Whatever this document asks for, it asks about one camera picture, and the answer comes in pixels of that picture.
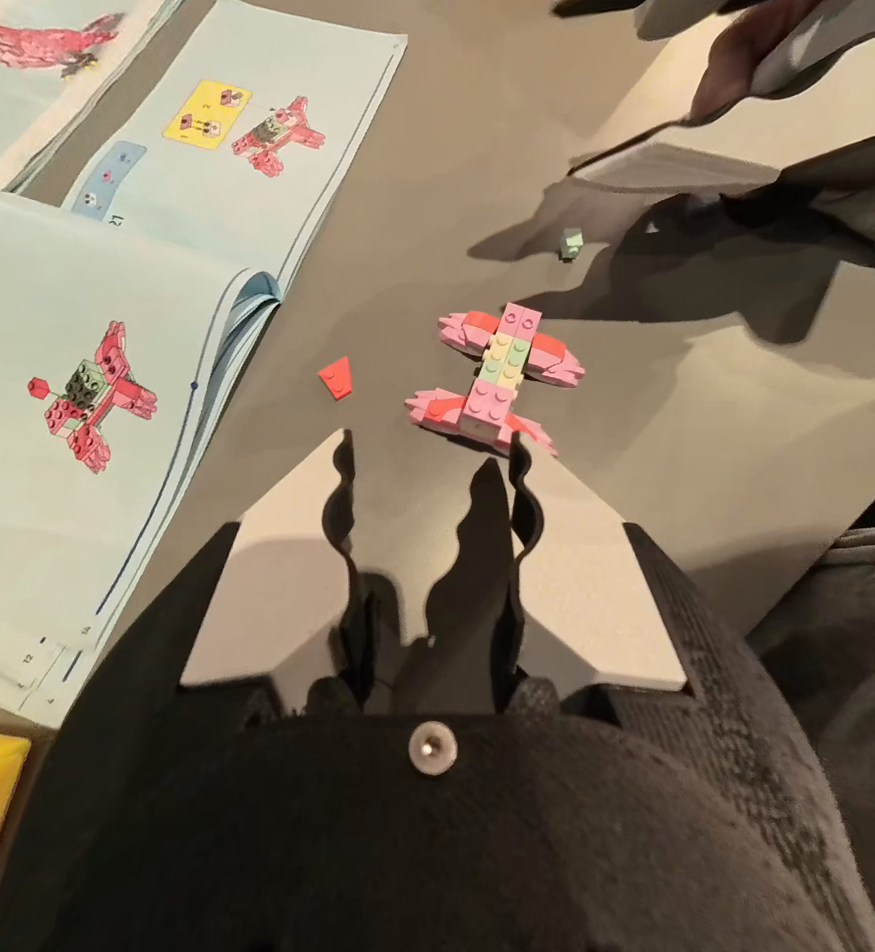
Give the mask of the person's clothing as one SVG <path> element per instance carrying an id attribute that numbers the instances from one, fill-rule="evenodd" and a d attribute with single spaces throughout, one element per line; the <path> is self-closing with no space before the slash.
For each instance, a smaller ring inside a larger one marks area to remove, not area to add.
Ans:
<path id="1" fill-rule="evenodd" d="M 822 761 L 875 907 L 875 527 L 839 537 L 748 642 Z"/>

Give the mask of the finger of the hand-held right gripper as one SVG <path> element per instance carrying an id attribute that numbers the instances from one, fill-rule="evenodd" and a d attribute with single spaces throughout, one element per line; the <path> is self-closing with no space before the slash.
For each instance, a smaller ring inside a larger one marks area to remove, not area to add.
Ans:
<path id="1" fill-rule="evenodd" d="M 803 89 L 874 38 L 875 10 L 747 10 L 712 44 L 691 122 L 710 121 L 749 97 Z"/>
<path id="2" fill-rule="evenodd" d="M 773 167 L 662 141 L 594 157 L 570 176 L 616 193 L 741 194 L 777 181 Z"/>

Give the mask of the pink brick model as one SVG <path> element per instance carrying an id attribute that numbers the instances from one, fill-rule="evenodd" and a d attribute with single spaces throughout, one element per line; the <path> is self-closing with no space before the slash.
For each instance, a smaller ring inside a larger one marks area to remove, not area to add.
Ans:
<path id="1" fill-rule="evenodd" d="M 518 389 L 527 379 L 575 388 L 586 371 L 563 341 L 540 330 L 541 319 L 541 312 L 517 303 L 507 303 L 502 315 L 468 311 L 441 316 L 439 339 L 478 358 L 479 369 L 464 394 L 443 388 L 417 391 L 405 402 L 410 423 L 500 453 L 509 452 L 513 437 L 522 434 L 556 456 L 543 427 L 515 413 Z"/>

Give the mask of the grey desk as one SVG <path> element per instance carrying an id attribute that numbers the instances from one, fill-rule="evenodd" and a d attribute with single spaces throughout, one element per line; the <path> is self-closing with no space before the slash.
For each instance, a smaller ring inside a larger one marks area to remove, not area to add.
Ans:
<path id="1" fill-rule="evenodd" d="M 220 415 L 174 531 L 199 543 L 334 431 L 354 441 L 355 564 L 396 595 L 404 647 L 490 622 L 514 553 L 491 448 L 410 423 L 406 398 L 466 391 L 449 311 L 543 312 L 586 369 L 525 382 L 517 412 L 625 521 L 649 531 L 742 634 L 875 496 L 875 271 L 784 225 L 679 220 L 678 202 L 561 178 L 566 155 L 677 115 L 717 24 L 638 53 L 621 15 L 548 28 L 516 4 L 410 4 L 410 62 L 298 289 Z M 559 258 L 563 230 L 584 247 Z M 352 394 L 317 373 L 347 356 Z"/>

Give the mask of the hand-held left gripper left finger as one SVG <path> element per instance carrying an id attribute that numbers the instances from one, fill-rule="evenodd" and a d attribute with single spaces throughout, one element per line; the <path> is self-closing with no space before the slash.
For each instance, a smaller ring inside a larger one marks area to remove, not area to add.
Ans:
<path id="1" fill-rule="evenodd" d="M 353 560 L 355 447 L 334 431 L 242 515 L 181 685 L 265 679 L 305 696 L 342 675 L 365 694 L 370 635 Z"/>

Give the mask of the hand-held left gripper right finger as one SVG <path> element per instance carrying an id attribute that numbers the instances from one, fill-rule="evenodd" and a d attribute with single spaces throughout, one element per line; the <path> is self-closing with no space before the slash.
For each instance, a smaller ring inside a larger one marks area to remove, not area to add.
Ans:
<path id="1" fill-rule="evenodd" d="M 678 692 L 686 675 L 624 519 L 531 438 L 517 435 L 516 665 L 560 696 L 596 684 Z"/>

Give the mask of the open pale blue instruction booklet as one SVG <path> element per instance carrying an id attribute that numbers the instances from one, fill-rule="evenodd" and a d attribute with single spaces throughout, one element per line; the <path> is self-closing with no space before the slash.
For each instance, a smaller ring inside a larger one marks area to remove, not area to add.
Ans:
<path id="1" fill-rule="evenodd" d="M 0 192 L 0 709 L 62 725 L 407 44 L 216 2 L 59 206 Z"/>

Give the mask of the closed instruction booklet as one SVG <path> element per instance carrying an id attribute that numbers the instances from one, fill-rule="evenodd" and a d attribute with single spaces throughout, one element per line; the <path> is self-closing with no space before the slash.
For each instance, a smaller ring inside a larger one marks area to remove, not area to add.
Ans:
<path id="1" fill-rule="evenodd" d="M 0 192 L 22 189 L 180 1 L 0 1 Z"/>

